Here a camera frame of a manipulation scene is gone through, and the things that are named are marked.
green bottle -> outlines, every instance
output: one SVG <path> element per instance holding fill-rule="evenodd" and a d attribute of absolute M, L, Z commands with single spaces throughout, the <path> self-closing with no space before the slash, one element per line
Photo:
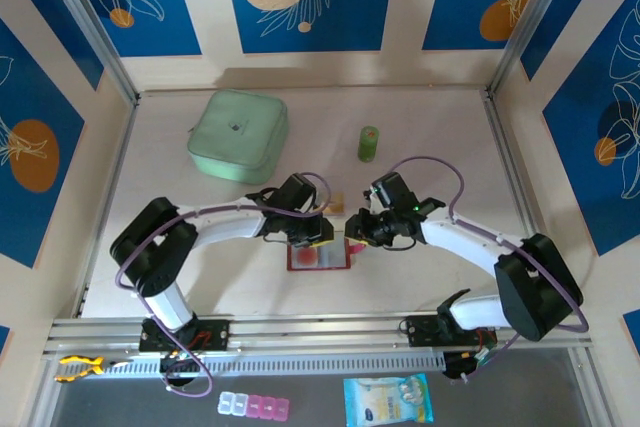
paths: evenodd
<path fill-rule="evenodd" d="M 378 138 L 380 132 L 377 128 L 366 125 L 360 131 L 360 144 L 358 145 L 358 158 L 362 162 L 371 162 L 376 156 Z"/>

yellow clamp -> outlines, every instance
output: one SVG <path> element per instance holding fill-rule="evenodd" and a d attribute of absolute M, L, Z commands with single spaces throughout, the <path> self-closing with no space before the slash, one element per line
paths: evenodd
<path fill-rule="evenodd" d="M 81 357 L 79 355 L 69 355 L 67 357 L 63 357 L 60 359 L 60 364 L 70 364 L 71 362 L 80 362 L 82 364 L 87 364 L 89 367 L 81 372 L 78 372 L 75 375 L 57 375 L 57 382 L 73 382 L 80 377 L 85 377 L 89 374 L 102 375 L 104 374 L 104 369 L 102 368 L 102 363 L 104 362 L 104 357 Z"/>
<path fill-rule="evenodd" d="M 318 247 L 322 247 L 323 245 L 327 245 L 330 244 L 331 242 L 333 242 L 333 239 L 331 240 L 321 240 L 315 244 L 311 244 L 311 247 L 313 248 L 318 248 Z"/>

orange circle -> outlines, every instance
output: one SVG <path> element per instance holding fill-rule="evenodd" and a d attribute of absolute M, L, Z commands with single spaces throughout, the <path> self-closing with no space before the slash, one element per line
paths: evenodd
<path fill-rule="evenodd" d="M 113 9 L 109 12 L 109 18 L 111 19 L 111 22 L 123 29 L 128 29 L 133 26 L 133 15 L 131 15 L 127 10 L 120 8 Z"/>
<path fill-rule="evenodd" d="M 51 188 L 58 174 L 60 150 L 53 131 L 39 120 L 23 120 L 12 130 L 9 145 L 11 172 L 25 189 L 35 193 Z"/>
<path fill-rule="evenodd" d="M 596 144 L 594 154 L 600 165 L 611 165 L 616 160 L 616 143 L 609 137 L 603 137 Z"/>
<path fill-rule="evenodd" d="M 498 0 L 485 10 L 480 34 L 491 42 L 508 40 L 529 0 Z"/>

metal frame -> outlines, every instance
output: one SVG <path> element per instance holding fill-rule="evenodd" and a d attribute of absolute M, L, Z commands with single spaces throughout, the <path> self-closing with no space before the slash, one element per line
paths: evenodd
<path fill-rule="evenodd" d="M 524 9 L 524 12 L 513 29 L 511 37 L 507 41 L 504 54 L 493 74 L 493 78 L 487 86 L 487 90 L 491 96 L 500 90 L 502 83 L 509 75 L 509 72 L 511 72 L 511 67 L 522 56 L 524 49 L 527 44 L 529 44 L 531 37 L 538 28 L 551 1 L 552 0 L 530 0 L 527 3 L 527 7 Z"/>
<path fill-rule="evenodd" d="M 538 225 L 523 186 L 521 171 L 518 169 L 509 148 L 504 125 L 494 104 L 494 95 L 499 91 L 513 64 L 518 61 L 551 1 L 531 0 L 529 2 L 507 43 L 491 83 L 485 92 L 481 92 L 486 115 L 501 156 L 513 199 L 528 234 L 538 230 Z M 64 0 L 64 2 L 100 60 L 112 74 L 122 95 L 129 99 L 135 107 L 139 94 L 89 0 Z M 104 230 L 107 213 L 134 125 L 135 114 L 133 112 L 113 168 L 108 194 L 101 208 L 102 217 L 94 248 L 86 262 L 87 270 L 83 288 L 76 297 L 75 315 L 81 313 L 88 276 L 95 264 L 96 247 Z M 441 369 L 441 351 L 444 349 L 412 349 L 408 345 L 406 336 L 398 330 L 398 325 L 404 317 L 416 314 L 427 315 L 433 314 L 433 312 L 233 317 L 229 333 L 229 351 L 225 353 L 207 352 L 205 360 L 218 375 L 243 375 L 247 371 L 250 371 L 252 375 L 260 375 L 261 372 L 263 375 L 273 375 L 274 373 L 295 375 L 297 371 L 304 371 L 307 374 L 312 371 L 324 373 L 327 368 L 355 369 L 355 372 L 358 369 L 366 370 L 371 365 L 375 365 L 379 371 L 381 366 L 384 367 L 384 362 L 391 362 L 390 365 L 393 365 L 397 371 L 399 365 L 396 362 L 407 362 L 407 366 L 413 367 L 415 364 L 412 362 L 418 361 L 422 362 L 420 367 L 423 370 Z M 54 321 L 39 366 L 38 375 L 41 382 L 31 399 L 33 409 L 28 414 L 26 424 L 42 426 L 51 422 L 60 391 L 60 385 L 53 380 L 53 377 L 59 371 L 58 360 L 64 355 L 70 353 L 113 355 L 119 358 L 129 358 L 134 361 L 132 365 L 136 366 L 157 364 L 158 355 L 142 355 L 137 350 L 141 335 L 141 320 L 126 318 L 59 319 Z M 499 331 L 499 342 L 504 343 L 512 335 L 513 332 L 508 330 Z M 598 426 L 617 425 L 615 413 L 606 403 L 606 392 L 597 375 L 597 368 L 591 353 L 591 339 L 588 335 L 553 331 L 542 342 L 531 343 L 519 340 L 513 345 L 513 348 L 566 349 L 574 366 L 574 373 L 581 394 L 585 399 L 592 424 Z M 465 348 L 446 348 L 447 351 L 463 349 Z M 324 362 L 330 356 L 341 356 L 343 363 L 325 364 Z M 360 364 L 359 359 L 365 358 L 373 364 L 364 361 Z M 128 376 L 157 376 L 158 373 L 144 367 L 117 371 L 107 369 L 105 375 L 111 378 L 126 378 Z"/>
<path fill-rule="evenodd" d="M 133 81 L 120 61 L 120 56 L 113 46 L 89 0 L 62 0 L 74 20 L 96 52 L 100 62 L 112 75 L 120 93 L 135 106 L 139 96 Z"/>
<path fill-rule="evenodd" d="M 82 264 L 81 271 L 81 280 L 78 284 L 78 289 L 76 291 L 74 301 L 73 301 L 73 311 L 72 317 L 76 318 L 82 315 L 82 307 L 84 306 L 84 301 L 89 291 L 89 281 L 91 279 L 91 274 L 93 274 L 93 269 L 96 265 L 96 260 L 98 258 L 98 247 L 102 242 L 102 235 L 104 234 L 104 229 L 107 225 L 107 218 L 109 211 L 111 210 L 111 204 L 113 203 L 113 197 L 116 193 L 116 185 L 118 184 L 118 179 L 120 179 L 120 172 L 122 171 L 122 164 L 124 163 L 124 157 L 127 153 L 127 147 L 129 146 L 129 140 L 131 139 L 131 134 L 133 132 L 133 126 L 136 121 L 137 109 L 135 107 L 138 106 L 136 102 L 134 109 L 131 111 L 129 117 L 127 118 L 127 127 L 122 136 L 120 146 L 118 148 L 118 153 L 116 155 L 116 160 L 111 168 L 111 175 L 109 176 L 109 186 L 107 189 L 106 196 L 104 201 L 99 206 L 100 209 L 100 220 L 98 224 L 98 229 L 94 238 L 92 239 L 92 245 L 89 248 L 89 252 L 85 261 Z"/>
<path fill-rule="evenodd" d="M 373 371 L 439 371 L 444 368 L 444 350 L 467 350 L 463 346 L 410 348 L 398 326 L 406 316 L 416 314 L 433 315 L 434 312 L 233 317 L 229 330 L 229 350 L 205 352 L 203 360 L 217 376 L 357 375 Z M 26 424 L 34 427 L 50 424 L 60 393 L 60 384 L 53 378 L 59 373 L 73 373 L 69 367 L 58 365 L 58 360 L 64 355 L 102 355 L 108 359 L 131 361 L 129 367 L 107 369 L 103 378 L 158 377 L 157 364 L 161 356 L 140 354 L 137 350 L 141 322 L 141 318 L 56 320 L 45 347 L 35 408 Z M 503 344 L 512 335 L 513 331 L 508 329 L 498 331 L 499 343 Z M 541 342 L 518 340 L 512 348 L 559 348 L 584 357 L 590 355 L 591 347 L 587 335 L 553 331 Z M 607 416 L 603 414 L 608 407 L 601 391 L 596 388 L 600 383 L 592 364 L 583 361 L 576 376 L 582 382 L 580 387 L 585 402 L 596 402 L 600 406 L 595 413 L 589 413 L 592 416 L 590 418 L 597 420 L 593 425 L 615 425 L 606 421 Z"/>
<path fill-rule="evenodd" d="M 522 180 L 523 174 L 518 168 L 518 164 L 516 163 L 513 153 L 509 148 L 507 134 L 502 120 L 500 119 L 500 114 L 498 113 L 493 96 L 488 91 L 482 92 L 481 95 L 487 119 L 489 119 L 489 125 L 491 126 L 491 131 L 493 133 L 493 139 L 498 147 L 500 161 L 502 162 L 502 167 L 507 176 L 507 182 L 511 189 L 513 201 L 516 205 L 516 209 L 518 210 L 518 216 L 524 226 L 525 233 L 531 236 L 540 231 L 540 226 L 533 215 L 533 208 L 524 188 Z"/>

pill organizer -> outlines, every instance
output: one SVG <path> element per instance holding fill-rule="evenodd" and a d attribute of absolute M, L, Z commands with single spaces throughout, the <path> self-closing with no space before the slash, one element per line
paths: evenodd
<path fill-rule="evenodd" d="M 289 419 L 289 400 L 260 395 L 221 392 L 218 413 L 249 419 L 286 422 Z"/>

